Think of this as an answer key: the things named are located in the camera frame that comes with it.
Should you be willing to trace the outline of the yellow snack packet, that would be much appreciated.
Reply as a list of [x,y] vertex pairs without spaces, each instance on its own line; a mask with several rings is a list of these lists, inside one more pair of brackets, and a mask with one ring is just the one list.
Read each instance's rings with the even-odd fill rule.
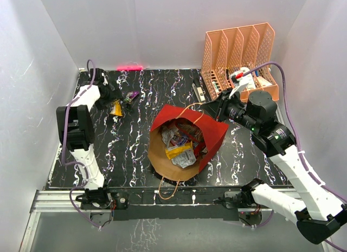
[[121,107],[121,100],[116,100],[112,103],[110,115],[113,115],[116,117],[122,117],[123,116],[122,107]]

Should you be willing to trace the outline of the purple M&M's packet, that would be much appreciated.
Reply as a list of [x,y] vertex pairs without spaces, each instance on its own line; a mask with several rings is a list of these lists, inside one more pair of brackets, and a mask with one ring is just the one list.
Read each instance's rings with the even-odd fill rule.
[[139,95],[139,92],[138,91],[130,91],[130,92],[127,92],[125,97],[124,97],[124,101],[125,103],[127,104],[130,104],[131,102],[134,101],[134,99]]

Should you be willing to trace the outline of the red brown paper bag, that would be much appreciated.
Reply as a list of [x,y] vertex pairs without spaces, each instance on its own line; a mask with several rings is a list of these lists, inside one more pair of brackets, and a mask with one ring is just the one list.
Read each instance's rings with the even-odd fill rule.
[[203,111],[164,105],[149,133],[148,158],[160,181],[185,182],[198,175],[220,149],[228,130]]

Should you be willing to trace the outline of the brown M&M's packet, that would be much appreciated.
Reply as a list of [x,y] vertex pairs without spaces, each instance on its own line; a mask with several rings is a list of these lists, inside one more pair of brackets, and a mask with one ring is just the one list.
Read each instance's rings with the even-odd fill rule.
[[173,144],[173,146],[182,146],[189,141],[190,140],[186,135],[174,135],[171,138],[170,143]]

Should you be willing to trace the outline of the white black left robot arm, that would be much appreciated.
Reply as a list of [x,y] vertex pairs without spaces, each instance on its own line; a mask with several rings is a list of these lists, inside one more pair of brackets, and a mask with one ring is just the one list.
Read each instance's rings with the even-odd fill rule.
[[104,109],[123,96],[118,85],[111,82],[103,69],[90,69],[89,77],[91,81],[80,87],[69,104],[56,109],[57,128],[62,144],[62,161],[65,161],[66,151],[69,151],[75,159],[70,164],[76,165],[82,176],[85,193],[76,200],[106,209],[111,205],[112,195],[94,154],[95,130],[91,109]]

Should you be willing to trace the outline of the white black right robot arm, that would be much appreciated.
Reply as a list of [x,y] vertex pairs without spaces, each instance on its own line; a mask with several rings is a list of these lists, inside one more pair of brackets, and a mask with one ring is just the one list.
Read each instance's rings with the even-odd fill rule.
[[293,222],[313,244],[322,243],[346,224],[346,204],[314,180],[313,169],[301,163],[295,136],[277,120],[277,105],[268,92],[254,91],[243,103],[240,93],[222,91],[202,108],[218,122],[231,119],[247,128],[255,146],[285,174],[300,196],[295,199],[255,178],[222,202],[266,206]]

